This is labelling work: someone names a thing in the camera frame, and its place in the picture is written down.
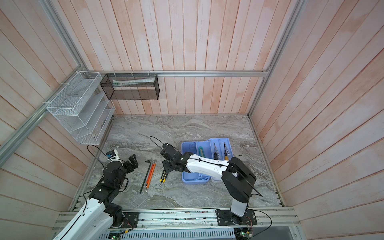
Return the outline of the yellow black utility knife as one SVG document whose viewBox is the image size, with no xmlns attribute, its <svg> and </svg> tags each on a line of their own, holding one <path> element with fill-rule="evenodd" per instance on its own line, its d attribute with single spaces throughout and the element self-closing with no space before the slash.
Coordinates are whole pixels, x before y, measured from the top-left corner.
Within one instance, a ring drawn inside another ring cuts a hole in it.
<svg viewBox="0 0 384 240">
<path fill-rule="evenodd" d="M 167 175 L 168 175 L 168 173 L 166 172 L 166 170 L 163 170 L 163 174 L 162 174 L 162 177 L 160 180 L 160 185 L 162 185 L 165 182 Z"/>
</svg>

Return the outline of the black hex key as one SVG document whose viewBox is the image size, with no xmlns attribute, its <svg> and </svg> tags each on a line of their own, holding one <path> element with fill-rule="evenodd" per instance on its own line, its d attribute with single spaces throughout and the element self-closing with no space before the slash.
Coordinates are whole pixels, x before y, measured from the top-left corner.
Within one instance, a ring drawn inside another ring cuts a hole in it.
<svg viewBox="0 0 384 240">
<path fill-rule="evenodd" d="M 141 186 L 141 189 L 140 189 L 140 194 L 141 194 L 142 191 L 143 191 L 143 188 L 144 188 L 145 183 L 146 183 L 146 181 L 147 181 L 148 175 L 149 175 L 149 173 L 150 173 L 150 171 L 151 171 L 151 169 L 152 169 L 152 165 L 153 165 L 154 161 L 153 161 L 153 160 L 147 160 L 146 163 L 149 163 L 149 167 L 148 167 L 147 173 L 146 173 L 146 175 L 145 175 L 145 177 L 144 177 L 144 181 L 143 181 L 142 186 Z"/>
</svg>

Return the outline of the black handle screwdriver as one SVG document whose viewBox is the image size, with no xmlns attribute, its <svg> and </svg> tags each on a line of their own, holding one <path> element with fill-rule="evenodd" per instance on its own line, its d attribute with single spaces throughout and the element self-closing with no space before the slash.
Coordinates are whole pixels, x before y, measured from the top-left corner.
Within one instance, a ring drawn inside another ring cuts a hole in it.
<svg viewBox="0 0 384 240">
<path fill-rule="evenodd" d="M 218 149 L 216 147 L 216 144 L 214 144 L 214 159 L 220 160 L 220 156 L 219 156 L 219 152 L 218 152 Z"/>
</svg>

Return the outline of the blue tool box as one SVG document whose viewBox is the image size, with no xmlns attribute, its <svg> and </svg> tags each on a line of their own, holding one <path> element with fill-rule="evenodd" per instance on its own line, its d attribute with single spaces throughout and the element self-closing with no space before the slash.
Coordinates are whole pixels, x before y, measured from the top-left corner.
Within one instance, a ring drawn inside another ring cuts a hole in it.
<svg viewBox="0 0 384 240">
<path fill-rule="evenodd" d="M 191 154 L 187 168 L 182 173 L 182 180 L 186 185 L 205 184 L 211 180 L 211 177 L 222 179 L 222 172 L 229 165 L 224 156 L 224 143 L 226 143 L 230 160 L 234 154 L 228 138 L 213 138 L 203 142 L 182 143 L 182 154 Z M 218 149 L 220 160 L 214 159 L 214 144 Z M 199 156 L 199 147 L 204 149 L 204 158 Z"/>
</svg>

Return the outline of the teal utility knife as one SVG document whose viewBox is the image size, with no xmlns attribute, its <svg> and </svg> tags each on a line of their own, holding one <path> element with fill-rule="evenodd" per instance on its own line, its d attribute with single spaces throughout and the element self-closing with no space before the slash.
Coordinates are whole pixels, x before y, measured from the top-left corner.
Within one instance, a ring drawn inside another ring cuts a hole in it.
<svg viewBox="0 0 384 240">
<path fill-rule="evenodd" d="M 204 153 L 203 147 L 199 147 L 198 150 L 199 150 L 199 156 L 204 158 L 205 157 L 205 153 Z"/>
</svg>

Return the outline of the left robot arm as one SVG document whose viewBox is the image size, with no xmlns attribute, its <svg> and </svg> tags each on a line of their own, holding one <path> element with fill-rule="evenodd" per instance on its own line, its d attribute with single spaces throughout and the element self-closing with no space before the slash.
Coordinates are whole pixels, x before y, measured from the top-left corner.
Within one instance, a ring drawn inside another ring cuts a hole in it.
<svg viewBox="0 0 384 240">
<path fill-rule="evenodd" d="M 125 217 L 123 208 L 114 204 L 113 200 L 121 192 L 126 175 L 138 166 L 135 154 L 128 161 L 112 158 L 83 207 L 55 239 L 95 240 L 110 227 L 122 227 Z"/>
</svg>

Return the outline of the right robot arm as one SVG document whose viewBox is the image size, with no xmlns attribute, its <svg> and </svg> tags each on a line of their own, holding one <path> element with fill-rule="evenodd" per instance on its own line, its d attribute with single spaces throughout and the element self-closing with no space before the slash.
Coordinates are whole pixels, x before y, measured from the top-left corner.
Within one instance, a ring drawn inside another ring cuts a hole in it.
<svg viewBox="0 0 384 240">
<path fill-rule="evenodd" d="M 239 218 L 245 215 L 257 177 L 240 159 L 233 157 L 229 161 L 219 161 L 190 152 L 181 154 L 173 148 L 163 149 L 161 155 L 165 158 L 163 166 L 166 173 L 201 173 L 221 179 L 233 198 L 232 214 Z"/>
</svg>

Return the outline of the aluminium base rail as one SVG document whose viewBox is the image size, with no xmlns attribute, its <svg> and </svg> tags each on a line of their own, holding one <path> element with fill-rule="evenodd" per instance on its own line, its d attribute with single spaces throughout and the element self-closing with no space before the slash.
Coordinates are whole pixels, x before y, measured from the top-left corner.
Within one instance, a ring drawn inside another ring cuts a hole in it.
<svg viewBox="0 0 384 240">
<path fill-rule="evenodd" d="M 249 209 L 242 223 L 218 218 L 216 210 L 162 209 L 124 212 L 126 219 L 119 228 L 109 228 L 101 239 L 219 239 L 253 237 L 261 239 L 276 230 L 287 230 L 288 236 L 304 239 L 300 221 L 293 208 L 265 207 Z"/>
</svg>

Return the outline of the aluminium frame rail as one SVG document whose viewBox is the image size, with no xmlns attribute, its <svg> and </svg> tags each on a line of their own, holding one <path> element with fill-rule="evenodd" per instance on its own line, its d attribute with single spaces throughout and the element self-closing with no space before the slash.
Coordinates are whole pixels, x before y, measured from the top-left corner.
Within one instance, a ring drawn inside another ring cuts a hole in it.
<svg viewBox="0 0 384 240">
<path fill-rule="evenodd" d="M 275 68 L 275 64 L 278 62 L 279 54 L 283 52 L 283 48 L 290 37 L 293 29 L 295 28 L 296 21 L 300 18 L 302 10 L 305 9 L 307 1 L 296 1 L 293 4 L 293 11 L 289 16 L 288 25 L 283 31 L 283 35 L 278 43 L 271 64 L 267 70 L 200 70 L 200 71 L 100 71 L 102 75 L 106 74 L 155 74 L 158 77 L 264 77 L 268 78 L 272 75 Z M 76 58 L 80 58 L 78 50 L 75 48 L 73 40 L 70 38 L 68 31 L 63 26 L 62 21 L 59 19 L 57 11 L 55 10 L 51 1 L 39 1 L 47 15 L 53 20 L 53 24 L 59 30 L 61 37 L 66 44 L 70 45 L 70 50 L 73 52 Z M 14 152 L 20 147 L 20 145 L 27 139 L 31 132 L 42 122 L 42 120 L 49 113 L 47 107 L 53 101 L 53 99 L 59 95 L 62 90 L 70 84 L 70 81 L 79 72 L 83 72 L 87 67 L 82 59 L 80 59 L 79 66 L 67 76 L 66 80 L 61 83 L 51 95 L 34 111 L 34 113 L 27 118 L 26 121 L 7 139 L 7 141 L 1 146 L 1 166 L 3 166 L 7 160 L 14 154 Z"/>
</svg>

